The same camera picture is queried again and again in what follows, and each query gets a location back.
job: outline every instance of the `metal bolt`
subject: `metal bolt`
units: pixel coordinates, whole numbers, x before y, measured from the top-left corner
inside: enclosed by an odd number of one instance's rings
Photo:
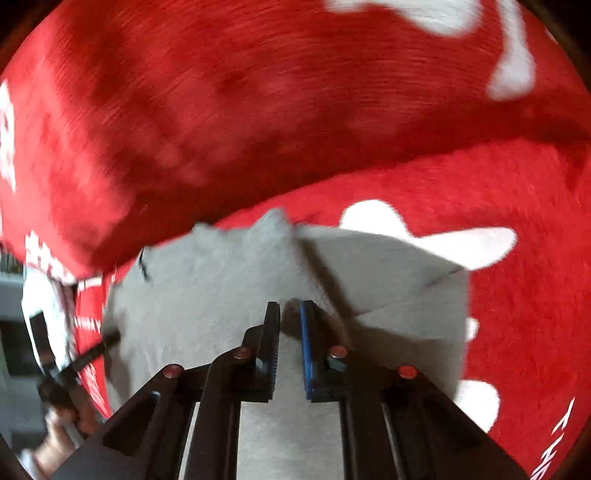
[[[236,360],[246,360],[251,357],[251,351],[245,346],[239,346],[234,350],[234,358]]]
[[[418,375],[418,371],[412,365],[402,365],[398,367],[398,375],[405,380],[412,380]]]
[[[162,374],[166,378],[177,378],[181,373],[183,373],[183,370],[184,368],[179,364],[170,364],[164,367]]]
[[[347,349],[342,345],[333,345],[329,349],[329,355],[332,358],[345,358],[347,356]]]

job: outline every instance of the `gray towel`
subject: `gray towel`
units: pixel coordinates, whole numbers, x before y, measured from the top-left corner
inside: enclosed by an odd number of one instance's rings
[[[268,301],[289,329],[296,300],[314,300],[341,341],[395,367],[411,362],[452,395],[464,351],[467,275],[460,267],[375,235],[293,228],[272,210],[246,230],[197,225],[144,251],[114,286],[105,328],[119,327],[109,399],[118,408],[164,365],[211,362],[262,322]],[[310,404],[300,345],[282,334],[274,399],[243,404],[238,478],[342,479],[335,404]]]

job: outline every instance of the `white shape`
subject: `white shape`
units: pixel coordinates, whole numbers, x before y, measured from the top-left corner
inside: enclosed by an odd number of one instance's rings
[[[15,192],[17,181],[14,176],[14,105],[10,101],[6,80],[0,85],[0,174]]]
[[[563,438],[564,438],[564,433],[559,438],[557,438],[554,441],[554,443],[552,443],[552,445],[550,445],[544,451],[544,453],[542,453],[542,456],[540,457],[540,460],[542,460],[542,463],[539,464],[537,466],[537,468],[532,472],[532,474],[531,474],[532,478],[537,478],[538,480],[540,480],[546,474],[552,459],[556,456],[556,451],[554,449],[558,446],[558,444],[562,441]]]
[[[86,280],[78,282],[78,293],[86,290],[87,288],[100,287],[102,284],[103,277],[101,275],[99,275],[98,277],[87,278]]]
[[[343,212],[340,227],[403,240],[467,270],[490,267],[505,258],[517,243],[517,234],[501,227],[414,237],[396,210],[381,200],[366,200],[351,205]]]
[[[476,335],[478,335],[479,328],[480,328],[480,324],[478,323],[478,320],[476,320],[472,317],[468,317],[466,319],[466,341],[467,342],[471,342],[474,340],[474,338],[476,338]]]
[[[506,257],[517,242],[510,228],[472,228],[417,238],[414,245],[467,270],[490,267]]]
[[[343,212],[339,226],[345,230],[392,236],[400,240],[412,237],[398,212],[381,200],[364,200],[349,206]]]
[[[457,37],[474,30],[482,17],[480,0],[325,0],[333,12],[360,10],[366,4],[396,10],[429,33]]]
[[[454,403],[485,433],[499,416],[501,398],[492,385],[478,380],[460,380]]]
[[[534,88],[535,61],[527,48],[525,23],[517,0],[496,0],[503,30],[503,54],[492,73],[487,95],[492,100],[513,100]]]
[[[548,30],[547,28],[545,28],[544,30],[546,30],[546,34],[550,37],[550,40],[552,40],[554,43],[558,45],[558,42],[556,41],[552,33],[550,33],[550,30]]]
[[[569,422],[570,413],[573,411],[573,405],[574,405],[575,398],[576,397],[573,397],[573,399],[570,401],[569,409],[564,414],[564,417],[562,417],[560,419],[560,421],[556,424],[556,427],[554,427],[554,430],[552,430],[552,435],[555,434],[556,430],[558,430],[559,428],[562,430],[564,430],[566,428],[566,424]]]
[[[76,277],[51,254],[47,244],[39,245],[39,236],[34,231],[25,237],[25,264],[38,268],[64,285],[77,283]]]
[[[36,268],[25,267],[25,269],[21,305],[35,359],[41,366],[41,359],[31,332],[31,318],[43,312],[49,345],[55,356],[56,365],[62,369],[72,361],[69,349],[70,325],[74,313],[72,290],[63,287],[58,281],[49,278]]]
[[[103,395],[100,393],[99,384],[96,380],[96,368],[93,364],[86,365],[83,370],[84,375],[86,377],[86,385],[88,387],[88,392],[90,397],[95,402],[95,405],[99,409],[99,411],[105,416],[109,416],[108,408],[106,405],[106,401],[103,398]]]

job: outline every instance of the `red fabric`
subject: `red fabric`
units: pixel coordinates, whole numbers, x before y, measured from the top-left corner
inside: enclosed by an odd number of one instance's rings
[[[456,38],[371,4],[66,0],[4,73],[16,152],[15,193],[0,182],[5,242],[24,258],[34,231],[85,278],[335,173],[484,140],[585,140],[588,95],[531,15],[533,94],[488,99],[504,39],[496,2],[482,5]]]
[[[72,328],[77,353],[88,351],[101,340],[107,288],[107,282],[103,282],[100,277],[78,285],[76,316]],[[84,368],[80,373],[80,379],[88,390],[95,408],[102,416],[109,418],[112,411],[106,390],[104,358],[99,357]]]
[[[482,331],[466,378],[498,389],[491,435],[549,478],[591,412],[591,102],[527,13],[533,87],[491,99],[512,1],[478,4],[479,23],[445,36],[369,1],[66,0],[2,78],[3,241],[72,280],[197,221],[250,225],[275,205],[335,225],[377,198],[414,235],[512,228],[511,254],[473,276]]]

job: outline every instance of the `white polka dot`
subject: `white polka dot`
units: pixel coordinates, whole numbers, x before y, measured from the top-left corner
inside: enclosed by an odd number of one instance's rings
[[[496,388],[477,380],[461,380],[454,402],[486,433],[495,424],[501,406]]]
[[[17,189],[14,175],[14,106],[8,92],[8,82],[0,85],[0,174],[13,192]]]
[[[333,12],[350,12],[374,4],[396,10],[429,33],[457,37],[473,31],[480,23],[480,0],[325,0]]]
[[[530,93],[535,84],[535,61],[527,47],[525,24],[517,0],[496,0],[503,30],[499,63],[492,73],[487,95],[492,100],[513,100]]]
[[[468,317],[466,319],[466,341],[471,342],[476,338],[478,335],[478,329],[480,328],[480,324],[478,320],[473,319],[472,317]]]
[[[517,243],[517,234],[513,230],[500,227],[414,237],[398,212],[381,200],[366,200],[351,205],[343,212],[340,227],[398,238],[468,270],[494,265],[505,258]]]

